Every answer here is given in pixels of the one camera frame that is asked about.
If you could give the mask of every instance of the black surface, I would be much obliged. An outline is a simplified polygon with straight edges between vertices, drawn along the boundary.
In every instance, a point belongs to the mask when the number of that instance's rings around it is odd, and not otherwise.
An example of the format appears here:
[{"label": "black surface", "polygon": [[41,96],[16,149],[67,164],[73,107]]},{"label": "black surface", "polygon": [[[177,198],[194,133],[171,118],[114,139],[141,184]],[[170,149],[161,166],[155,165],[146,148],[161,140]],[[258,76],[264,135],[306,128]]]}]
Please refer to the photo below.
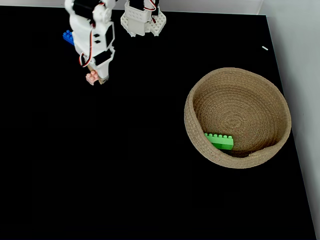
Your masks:
[{"label": "black surface", "polygon": [[[166,12],[159,37],[130,37],[122,13],[109,81],[91,86],[62,38],[63,8],[0,8],[3,32],[15,30],[1,124],[38,127],[13,145],[32,158],[33,195],[22,199],[33,214],[0,237],[315,239],[292,134],[274,158],[240,170],[202,157],[184,126],[187,95],[212,70],[242,68],[282,91],[266,17]],[[21,172],[25,183],[31,171]]]},{"label": "black surface", "polygon": [[105,34],[105,41],[107,47],[109,47],[109,44],[114,40],[114,26],[109,26],[108,30]]},{"label": "black surface", "polygon": [[102,53],[100,53],[99,55],[95,56],[95,64],[97,66],[99,66],[100,64],[104,63],[105,61],[107,61],[112,55],[112,52],[110,49],[108,49],[108,51],[104,51]]},{"label": "black surface", "polygon": [[158,8],[159,0],[155,0],[154,4],[156,5],[156,10],[152,12],[152,15],[158,16],[159,15],[159,8]]},{"label": "black surface", "polygon": [[139,9],[141,11],[143,11],[145,7],[144,0],[130,0],[129,5],[130,7]]},{"label": "black surface", "polygon": [[74,0],[73,10],[79,16],[94,20],[93,11],[99,2],[100,0]]}]

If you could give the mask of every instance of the woven basket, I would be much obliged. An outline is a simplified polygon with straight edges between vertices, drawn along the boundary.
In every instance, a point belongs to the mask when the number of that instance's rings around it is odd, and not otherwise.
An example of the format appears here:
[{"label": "woven basket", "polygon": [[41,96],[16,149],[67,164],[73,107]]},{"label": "woven basket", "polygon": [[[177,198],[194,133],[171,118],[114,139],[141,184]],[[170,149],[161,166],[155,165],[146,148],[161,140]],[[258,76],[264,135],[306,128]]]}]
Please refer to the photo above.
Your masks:
[{"label": "woven basket", "polygon": [[[190,91],[184,108],[187,134],[210,161],[234,169],[271,159],[291,132],[288,104],[270,81],[239,68],[221,68]],[[232,136],[233,149],[222,152],[204,133]]]}]

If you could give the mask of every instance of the blue lego brick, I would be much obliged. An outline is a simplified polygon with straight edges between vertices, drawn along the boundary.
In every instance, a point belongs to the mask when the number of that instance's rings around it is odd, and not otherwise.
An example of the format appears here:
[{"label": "blue lego brick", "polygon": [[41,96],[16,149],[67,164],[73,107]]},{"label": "blue lego brick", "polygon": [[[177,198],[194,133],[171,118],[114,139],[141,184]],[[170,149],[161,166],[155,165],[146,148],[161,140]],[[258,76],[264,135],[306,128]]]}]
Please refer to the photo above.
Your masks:
[{"label": "blue lego brick", "polygon": [[67,30],[66,32],[63,33],[63,39],[66,40],[68,43],[72,44],[73,46],[74,44],[74,38],[72,37],[72,32]]}]

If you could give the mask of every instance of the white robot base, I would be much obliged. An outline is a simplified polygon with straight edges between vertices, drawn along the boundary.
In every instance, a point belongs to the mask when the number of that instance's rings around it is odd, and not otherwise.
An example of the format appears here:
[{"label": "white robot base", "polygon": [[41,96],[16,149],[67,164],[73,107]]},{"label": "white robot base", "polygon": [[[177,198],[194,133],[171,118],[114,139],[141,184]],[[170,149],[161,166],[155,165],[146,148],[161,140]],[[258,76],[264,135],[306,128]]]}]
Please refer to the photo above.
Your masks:
[{"label": "white robot base", "polygon": [[121,25],[131,37],[135,37],[137,34],[144,36],[145,33],[153,33],[154,36],[159,36],[167,23],[167,18],[160,11],[160,8],[158,9],[158,16],[152,16],[152,12],[147,10],[133,8],[128,1],[125,3],[124,9],[125,13],[121,17]]}]

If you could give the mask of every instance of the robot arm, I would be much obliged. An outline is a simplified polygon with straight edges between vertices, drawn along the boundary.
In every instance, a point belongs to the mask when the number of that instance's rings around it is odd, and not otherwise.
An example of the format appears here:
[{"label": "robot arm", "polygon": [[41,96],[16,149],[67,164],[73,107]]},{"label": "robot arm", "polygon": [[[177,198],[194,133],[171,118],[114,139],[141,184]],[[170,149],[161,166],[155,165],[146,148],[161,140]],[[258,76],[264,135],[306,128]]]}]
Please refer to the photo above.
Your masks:
[{"label": "robot arm", "polygon": [[159,36],[167,22],[160,11],[159,0],[126,0],[124,9],[121,25],[132,37],[150,32]]},{"label": "robot arm", "polygon": [[115,50],[115,27],[111,21],[112,9],[117,0],[65,0],[70,14],[70,26],[79,63],[88,67],[95,77],[87,77],[92,85],[109,79],[109,63]]}]

